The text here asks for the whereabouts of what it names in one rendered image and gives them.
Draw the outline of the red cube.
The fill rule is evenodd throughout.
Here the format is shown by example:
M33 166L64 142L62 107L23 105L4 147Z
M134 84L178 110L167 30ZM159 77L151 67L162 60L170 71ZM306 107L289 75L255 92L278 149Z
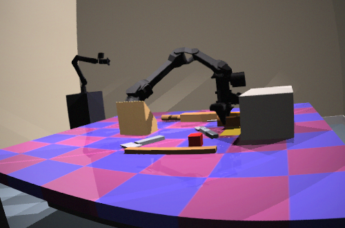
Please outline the red cube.
M188 136L188 146L202 146L203 143L203 133L191 133Z

